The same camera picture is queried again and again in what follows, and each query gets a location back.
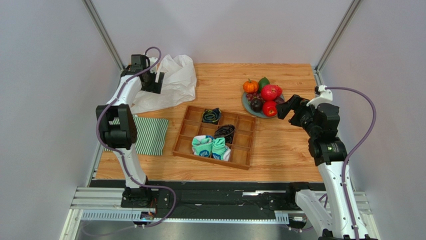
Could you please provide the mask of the red apple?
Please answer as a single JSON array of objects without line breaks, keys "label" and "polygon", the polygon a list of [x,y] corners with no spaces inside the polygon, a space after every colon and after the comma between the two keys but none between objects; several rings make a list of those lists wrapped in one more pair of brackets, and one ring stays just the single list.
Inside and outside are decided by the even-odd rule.
[{"label": "red apple", "polygon": [[277,103],[275,101],[266,101],[263,106],[262,106],[262,112],[263,114],[268,117],[274,117],[277,115],[277,108],[276,108]]}]

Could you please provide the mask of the white plastic bag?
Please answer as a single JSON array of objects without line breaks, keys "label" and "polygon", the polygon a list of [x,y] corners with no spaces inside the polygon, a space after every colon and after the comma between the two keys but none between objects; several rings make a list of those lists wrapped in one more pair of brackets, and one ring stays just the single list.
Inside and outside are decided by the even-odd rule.
[{"label": "white plastic bag", "polygon": [[197,77],[191,57],[183,54],[172,58],[168,54],[162,59],[159,71],[164,73],[161,93],[138,92],[130,108],[133,114],[167,109],[196,99]]}]

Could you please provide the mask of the red pomegranate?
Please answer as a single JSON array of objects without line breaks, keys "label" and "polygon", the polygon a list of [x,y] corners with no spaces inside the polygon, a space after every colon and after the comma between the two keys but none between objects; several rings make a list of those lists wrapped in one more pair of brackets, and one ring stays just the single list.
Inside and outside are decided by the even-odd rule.
[{"label": "red pomegranate", "polygon": [[261,89],[260,95],[265,101],[273,101],[281,96],[282,92],[283,90],[280,86],[267,84]]}]

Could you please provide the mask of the dark purple plum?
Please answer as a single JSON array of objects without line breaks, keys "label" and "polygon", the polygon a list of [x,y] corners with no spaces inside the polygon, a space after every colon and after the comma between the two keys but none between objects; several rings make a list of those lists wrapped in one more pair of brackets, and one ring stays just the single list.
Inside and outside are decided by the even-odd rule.
[{"label": "dark purple plum", "polygon": [[263,110],[263,101],[258,99],[258,98],[254,98],[250,101],[250,108],[255,112],[255,113],[260,113]]}]

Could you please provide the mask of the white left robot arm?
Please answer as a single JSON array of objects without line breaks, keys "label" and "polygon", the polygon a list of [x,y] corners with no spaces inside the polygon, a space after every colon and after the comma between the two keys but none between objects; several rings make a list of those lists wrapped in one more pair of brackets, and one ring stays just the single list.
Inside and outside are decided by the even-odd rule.
[{"label": "white left robot arm", "polygon": [[138,131],[131,105],[140,91],[161,92],[164,75],[158,72],[159,61],[145,54],[132,55],[131,64],[122,72],[113,97],[96,108],[98,141],[116,155],[125,176],[123,208],[148,208],[154,201],[136,152]]}]

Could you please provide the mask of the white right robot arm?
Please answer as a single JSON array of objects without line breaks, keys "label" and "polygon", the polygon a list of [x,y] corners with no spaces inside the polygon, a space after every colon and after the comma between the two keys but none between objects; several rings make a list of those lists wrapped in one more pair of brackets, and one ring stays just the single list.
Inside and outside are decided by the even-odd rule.
[{"label": "white right robot arm", "polygon": [[289,123],[308,134],[308,149],[322,177],[329,209],[320,202],[307,182],[289,186],[292,204],[300,208],[310,221],[320,240],[370,240],[355,194],[351,188],[349,155],[338,138],[340,108],[331,103],[311,104],[308,99],[293,95],[276,106],[277,117],[284,119],[290,112]]}]

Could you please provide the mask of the green avocado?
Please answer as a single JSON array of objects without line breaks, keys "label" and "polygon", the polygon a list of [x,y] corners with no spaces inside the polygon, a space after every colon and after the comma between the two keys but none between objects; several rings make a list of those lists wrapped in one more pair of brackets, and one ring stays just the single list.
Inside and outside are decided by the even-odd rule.
[{"label": "green avocado", "polygon": [[262,89],[269,85],[270,81],[267,77],[263,77],[258,81],[258,92],[260,93],[262,91]]}]

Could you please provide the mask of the red grapes bunch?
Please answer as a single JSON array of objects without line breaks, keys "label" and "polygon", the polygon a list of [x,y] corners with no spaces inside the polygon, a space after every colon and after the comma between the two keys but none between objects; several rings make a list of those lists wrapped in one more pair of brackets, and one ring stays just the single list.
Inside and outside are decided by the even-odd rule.
[{"label": "red grapes bunch", "polygon": [[262,103],[265,102],[265,100],[262,98],[261,94],[259,92],[254,92],[254,93],[246,93],[245,97],[247,99],[247,101],[250,103],[253,100],[259,100]]}]

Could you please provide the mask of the grey plate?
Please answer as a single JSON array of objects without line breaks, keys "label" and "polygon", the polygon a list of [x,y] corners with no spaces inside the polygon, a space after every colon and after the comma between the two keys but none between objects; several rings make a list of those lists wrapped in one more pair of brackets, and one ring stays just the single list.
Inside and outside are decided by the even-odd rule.
[{"label": "grey plate", "polygon": [[251,107],[250,107],[250,103],[248,102],[248,100],[246,99],[246,93],[243,92],[242,97],[241,97],[241,101],[242,101],[242,105],[244,106],[244,108],[252,115],[259,117],[259,118],[264,118],[264,119],[268,119],[271,117],[266,117],[263,114],[263,110],[261,112],[254,112]]}]

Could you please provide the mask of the small orange pumpkin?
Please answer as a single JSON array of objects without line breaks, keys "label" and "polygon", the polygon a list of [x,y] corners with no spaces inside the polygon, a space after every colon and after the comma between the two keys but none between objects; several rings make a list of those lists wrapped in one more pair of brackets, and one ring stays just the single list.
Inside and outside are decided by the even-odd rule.
[{"label": "small orange pumpkin", "polygon": [[247,94],[256,93],[259,90],[259,83],[255,80],[248,79],[243,83],[242,89]]}]

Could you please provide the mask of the green striped cloth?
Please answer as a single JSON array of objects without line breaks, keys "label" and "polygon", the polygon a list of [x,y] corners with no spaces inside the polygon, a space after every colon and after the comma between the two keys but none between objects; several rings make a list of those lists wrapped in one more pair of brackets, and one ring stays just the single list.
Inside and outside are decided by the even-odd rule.
[{"label": "green striped cloth", "polygon": [[138,155],[161,156],[166,142],[169,120],[132,115],[137,130],[134,144]]}]

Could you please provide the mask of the left teal rolled sock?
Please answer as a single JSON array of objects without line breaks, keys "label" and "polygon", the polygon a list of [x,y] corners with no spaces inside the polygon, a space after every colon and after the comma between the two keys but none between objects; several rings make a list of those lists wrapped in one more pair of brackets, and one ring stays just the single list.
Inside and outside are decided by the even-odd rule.
[{"label": "left teal rolled sock", "polygon": [[210,135],[198,135],[192,139],[192,153],[199,157],[210,157],[214,138]]}]

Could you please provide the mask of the teal rolled sock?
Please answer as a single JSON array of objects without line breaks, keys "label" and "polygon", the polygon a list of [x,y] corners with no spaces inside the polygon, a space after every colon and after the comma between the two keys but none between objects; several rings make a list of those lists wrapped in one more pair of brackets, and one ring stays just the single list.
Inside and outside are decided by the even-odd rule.
[{"label": "teal rolled sock", "polygon": [[214,138],[210,135],[198,135],[192,139],[192,153],[199,157],[210,157]]},{"label": "teal rolled sock", "polygon": [[224,137],[216,138],[212,143],[211,156],[215,160],[226,161],[230,160],[231,149],[226,145]]}]

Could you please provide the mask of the right teal rolled sock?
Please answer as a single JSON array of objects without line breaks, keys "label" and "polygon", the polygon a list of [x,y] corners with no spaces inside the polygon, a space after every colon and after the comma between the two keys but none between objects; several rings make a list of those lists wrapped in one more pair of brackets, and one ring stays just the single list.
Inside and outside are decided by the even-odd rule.
[{"label": "right teal rolled sock", "polygon": [[226,161],[230,160],[231,149],[226,145],[224,137],[216,138],[212,143],[211,156],[215,160]]}]

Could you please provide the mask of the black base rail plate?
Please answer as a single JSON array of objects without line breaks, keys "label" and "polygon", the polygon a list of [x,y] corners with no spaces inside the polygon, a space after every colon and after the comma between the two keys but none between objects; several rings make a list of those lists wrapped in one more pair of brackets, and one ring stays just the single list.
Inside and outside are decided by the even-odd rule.
[{"label": "black base rail plate", "polygon": [[118,206],[151,217],[200,220],[269,220],[276,211],[299,213],[296,191],[306,182],[152,181],[150,197],[138,198],[124,180],[94,180],[91,188],[118,189]]}]

